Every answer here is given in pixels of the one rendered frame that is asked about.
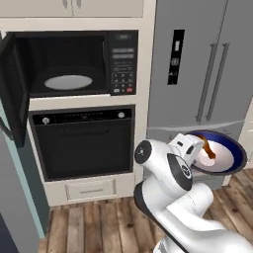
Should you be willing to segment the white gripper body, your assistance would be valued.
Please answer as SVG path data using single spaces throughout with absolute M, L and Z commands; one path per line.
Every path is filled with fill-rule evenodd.
M 197 155 L 203 145 L 204 141 L 192 134 L 181 134 L 177 135 L 177 148 L 180 155 Z

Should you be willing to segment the brown chicken drumstick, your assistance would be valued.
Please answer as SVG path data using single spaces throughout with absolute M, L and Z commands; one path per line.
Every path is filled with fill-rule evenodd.
M 201 139 L 204 141 L 203 149 L 205 150 L 209 159 L 215 159 L 215 153 L 211 150 L 208 140 L 203 135 L 201 135 Z

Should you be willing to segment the grey fridge door with dispenser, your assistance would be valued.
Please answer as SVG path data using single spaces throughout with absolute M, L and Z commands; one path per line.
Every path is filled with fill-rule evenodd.
M 149 127 L 194 126 L 225 0 L 157 0 Z

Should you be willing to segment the blue bowl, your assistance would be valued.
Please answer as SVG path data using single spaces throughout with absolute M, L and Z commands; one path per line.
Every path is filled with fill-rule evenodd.
M 213 130 L 193 130 L 191 135 L 201 135 L 209 143 L 215 158 L 210 159 L 204 149 L 200 151 L 192 167 L 206 174 L 231 175 L 242 170 L 247 162 L 243 146 L 232 137 Z

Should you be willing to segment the plain grey fridge door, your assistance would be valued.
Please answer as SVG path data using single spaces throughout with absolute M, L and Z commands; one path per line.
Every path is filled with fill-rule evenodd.
M 214 104 L 214 124 L 243 121 L 253 97 L 253 0 L 228 0 L 219 37 L 230 43 Z

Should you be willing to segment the black microwave oven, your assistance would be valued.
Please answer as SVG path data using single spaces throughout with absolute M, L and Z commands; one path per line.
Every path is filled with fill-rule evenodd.
M 135 93 L 138 31 L 16 32 L 15 37 L 33 98 Z M 62 75 L 83 75 L 93 82 L 76 90 L 44 86 Z

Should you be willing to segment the white microwave turntable plate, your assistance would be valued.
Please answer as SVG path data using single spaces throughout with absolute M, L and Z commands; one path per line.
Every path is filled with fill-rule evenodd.
M 49 78 L 44 86 L 53 90 L 76 90 L 89 86 L 93 80 L 83 75 L 62 75 Z

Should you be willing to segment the beige cupboard door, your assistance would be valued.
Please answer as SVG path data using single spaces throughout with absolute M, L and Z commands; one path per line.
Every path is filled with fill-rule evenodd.
M 144 0 L 82 0 L 79 9 L 72 0 L 73 14 L 81 18 L 141 18 Z
M 72 16 L 71 0 L 0 0 L 0 18 L 64 18 Z

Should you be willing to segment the black microwave door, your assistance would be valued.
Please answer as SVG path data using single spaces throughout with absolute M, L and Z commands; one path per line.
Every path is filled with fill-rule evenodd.
M 14 33 L 0 43 L 0 99 L 17 147 L 26 138 L 30 95 Z

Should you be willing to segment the grey fridge drawer front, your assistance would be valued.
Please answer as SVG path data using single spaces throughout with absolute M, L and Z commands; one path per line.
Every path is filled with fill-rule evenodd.
M 146 137 L 149 139 L 169 142 L 178 133 L 207 129 L 221 132 L 237 140 L 239 138 L 243 125 L 244 121 L 197 126 L 149 126 L 147 128 Z

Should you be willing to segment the beige cabinet panel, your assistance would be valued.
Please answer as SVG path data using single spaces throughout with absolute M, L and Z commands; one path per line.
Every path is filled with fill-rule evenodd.
M 245 169 L 253 168 L 253 99 L 246 114 L 244 125 L 239 136 L 239 143 L 244 147 L 247 154 Z

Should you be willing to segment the beige tall cabinet housing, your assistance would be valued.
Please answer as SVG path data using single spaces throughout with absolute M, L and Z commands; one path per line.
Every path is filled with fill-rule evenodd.
M 135 106 L 134 141 L 141 142 L 146 137 L 149 86 L 151 74 L 153 31 L 156 0 L 144 0 L 141 18 L 0 18 L 0 34 L 25 31 L 96 31 L 96 30 L 131 30 L 139 31 L 138 64 L 136 93 L 131 96 L 71 96 L 35 98 L 30 102 L 30 111 L 60 110 L 103 106 Z M 63 180 L 42 183 L 48 204 L 52 207 L 89 201 L 100 201 L 130 197 L 134 186 L 143 178 L 143 169 L 133 165 L 133 171 L 127 174 L 91 177 L 84 179 Z M 116 193 L 113 196 L 85 200 L 69 201 L 65 186 L 68 184 L 88 183 L 112 180 L 116 181 Z

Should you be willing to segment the black built-in oven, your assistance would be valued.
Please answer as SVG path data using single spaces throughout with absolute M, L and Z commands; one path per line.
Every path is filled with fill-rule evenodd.
M 47 182 L 130 173 L 135 106 L 105 106 L 29 113 Z

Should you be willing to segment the beige drawer front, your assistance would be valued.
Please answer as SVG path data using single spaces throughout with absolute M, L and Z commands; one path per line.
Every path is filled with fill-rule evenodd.
M 102 198 L 113 196 L 116 193 L 116 181 L 112 179 L 97 182 L 68 184 L 65 188 L 69 201 Z

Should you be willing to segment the grey cabinet side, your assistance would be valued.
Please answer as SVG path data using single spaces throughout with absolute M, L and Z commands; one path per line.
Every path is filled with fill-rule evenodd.
M 5 136 L 0 129 L 0 249 L 38 253 L 40 237 Z

